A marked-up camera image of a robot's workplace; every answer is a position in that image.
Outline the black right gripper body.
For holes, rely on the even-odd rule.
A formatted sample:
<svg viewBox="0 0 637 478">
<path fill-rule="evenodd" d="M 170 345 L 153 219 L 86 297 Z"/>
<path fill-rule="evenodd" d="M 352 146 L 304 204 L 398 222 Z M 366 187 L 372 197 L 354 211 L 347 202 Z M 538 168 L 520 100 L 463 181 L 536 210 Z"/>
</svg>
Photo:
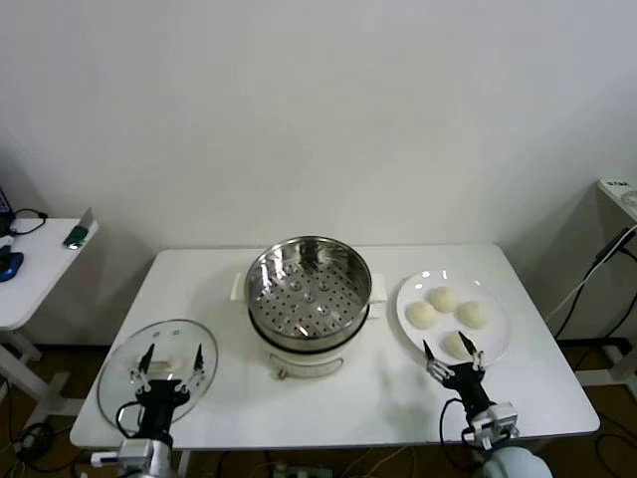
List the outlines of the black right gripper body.
<svg viewBox="0 0 637 478">
<path fill-rule="evenodd" d="M 482 368 L 474 369 L 468 362 L 450 365 L 443 374 L 442 386 L 459 394 L 468 416 L 476 416 L 494 404 L 482 387 L 484 375 Z"/>
</svg>

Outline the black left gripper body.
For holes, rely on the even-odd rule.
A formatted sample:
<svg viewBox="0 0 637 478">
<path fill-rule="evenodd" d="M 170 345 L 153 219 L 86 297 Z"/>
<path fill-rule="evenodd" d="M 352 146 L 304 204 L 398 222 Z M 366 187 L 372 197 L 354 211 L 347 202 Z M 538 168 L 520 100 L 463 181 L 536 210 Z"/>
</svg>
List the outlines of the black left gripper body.
<svg viewBox="0 0 637 478">
<path fill-rule="evenodd" d="M 190 400 L 190 391 L 177 379 L 152 379 L 149 391 L 135 394 L 141 420 L 134 438 L 169 438 L 175 410 Z"/>
</svg>

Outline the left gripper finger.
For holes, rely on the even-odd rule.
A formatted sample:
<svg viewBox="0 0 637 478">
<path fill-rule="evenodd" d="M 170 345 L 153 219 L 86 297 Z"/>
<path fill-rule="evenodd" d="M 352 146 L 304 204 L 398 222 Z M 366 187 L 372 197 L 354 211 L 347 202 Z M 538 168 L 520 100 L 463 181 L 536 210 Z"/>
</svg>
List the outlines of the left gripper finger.
<svg viewBox="0 0 637 478">
<path fill-rule="evenodd" d="M 205 376 L 206 373 L 204 368 L 202 345 L 199 345 L 195 355 L 192 371 L 189 376 L 182 380 L 180 391 L 182 393 L 190 394 L 192 390 L 199 389 Z"/>
<path fill-rule="evenodd" d="M 148 347 L 146 353 L 141 357 L 136 368 L 133 368 L 129 372 L 130 381 L 133 385 L 135 395 L 139 395 L 144 392 L 150 392 L 151 390 L 147 373 L 151 364 L 153 352 L 154 344 L 151 344 Z"/>
</svg>

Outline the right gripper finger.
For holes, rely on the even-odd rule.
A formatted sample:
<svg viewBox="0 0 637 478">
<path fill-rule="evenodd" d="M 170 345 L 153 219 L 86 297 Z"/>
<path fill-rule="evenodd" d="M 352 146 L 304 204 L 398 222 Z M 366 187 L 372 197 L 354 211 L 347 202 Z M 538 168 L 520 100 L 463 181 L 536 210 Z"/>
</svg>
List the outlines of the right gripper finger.
<svg viewBox="0 0 637 478">
<path fill-rule="evenodd" d="M 479 351 L 474 342 L 462 332 L 458 333 L 462 347 L 469 358 L 461 364 L 463 371 L 482 372 L 484 370 L 484 352 Z"/>
<path fill-rule="evenodd" d="M 451 377 L 451 371 L 447 368 L 447 366 L 441 361 L 437 360 L 426 341 L 422 341 L 424 347 L 424 353 L 426 357 L 426 369 L 428 373 L 438 382 L 443 382 L 444 380 Z"/>
</svg>

